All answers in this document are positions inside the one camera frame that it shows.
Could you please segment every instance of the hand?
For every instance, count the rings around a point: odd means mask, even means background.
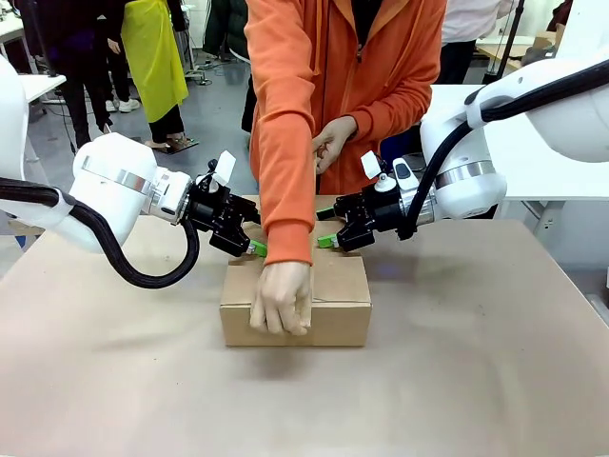
[[[120,54],[121,53],[121,45],[119,45],[118,42],[116,42],[114,40],[108,39],[108,47],[115,54]]]
[[[306,335],[311,327],[311,266],[305,262],[267,265],[258,282],[249,324],[259,331]]]
[[[344,143],[358,129],[351,116],[343,116],[328,123],[322,132],[313,138],[313,153],[317,156],[317,174],[322,174],[341,155]]]

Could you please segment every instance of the sandal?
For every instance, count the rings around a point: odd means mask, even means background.
[[[192,138],[186,138],[185,136],[179,139],[167,139],[168,151],[167,154],[175,154],[184,149],[192,148],[193,146],[197,146],[199,142],[197,140],[193,140]]]

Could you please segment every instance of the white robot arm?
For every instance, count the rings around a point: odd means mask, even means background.
[[[235,165],[227,151],[209,163],[207,174],[193,180],[158,167],[150,148],[112,133],[78,151],[69,193],[26,181],[28,104],[19,76],[1,56],[0,80],[1,210],[25,224],[56,231],[89,251],[104,252],[123,278],[142,288],[170,286],[192,269],[199,253],[197,230],[211,231],[209,243],[231,255],[264,254],[265,247],[251,242],[241,227],[244,221],[260,224],[255,204],[226,187]],[[141,212],[184,227],[187,255],[167,275],[138,272],[121,251]]]
[[[470,94],[462,105],[422,120],[426,171],[421,182],[401,159],[383,170],[372,152],[363,158],[379,181],[337,199],[320,219],[341,216],[346,225],[323,240],[345,250],[374,243],[374,230],[395,229],[410,238],[417,226],[483,214],[505,197],[483,126],[526,113],[557,153],[582,162],[609,161],[609,50],[587,60],[544,60]]]

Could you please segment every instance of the hoodie zipper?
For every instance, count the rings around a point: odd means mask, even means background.
[[[343,96],[343,102],[341,103],[341,114],[344,114],[346,112],[346,107],[349,103],[349,94],[351,92],[351,85],[353,84],[353,76],[355,75],[355,70],[357,68],[357,66],[359,64],[361,64],[362,62],[362,52],[363,52],[363,44],[362,43],[358,43],[358,50],[355,53],[355,58],[357,63],[351,65],[351,69],[349,70],[349,73],[346,77],[346,85],[345,87],[345,91],[344,91],[344,96]]]

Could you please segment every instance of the beige table surface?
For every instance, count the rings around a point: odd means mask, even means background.
[[[0,283],[0,454],[609,454],[609,329],[524,227],[378,238],[367,348],[230,349],[221,252],[149,291],[45,234]],[[141,218],[126,251],[160,273],[184,247]]]
[[[529,48],[530,46],[526,45],[514,45],[512,46],[512,50],[510,51],[510,56],[523,57],[526,53],[526,50],[528,50]],[[503,54],[505,53],[505,45],[477,45],[476,50],[478,50],[478,52],[481,52],[485,56],[490,57],[491,59],[496,58],[498,60],[498,65],[503,57]],[[519,70],[522,68],[520,60],[508,59],[506,66],[511,70]]]

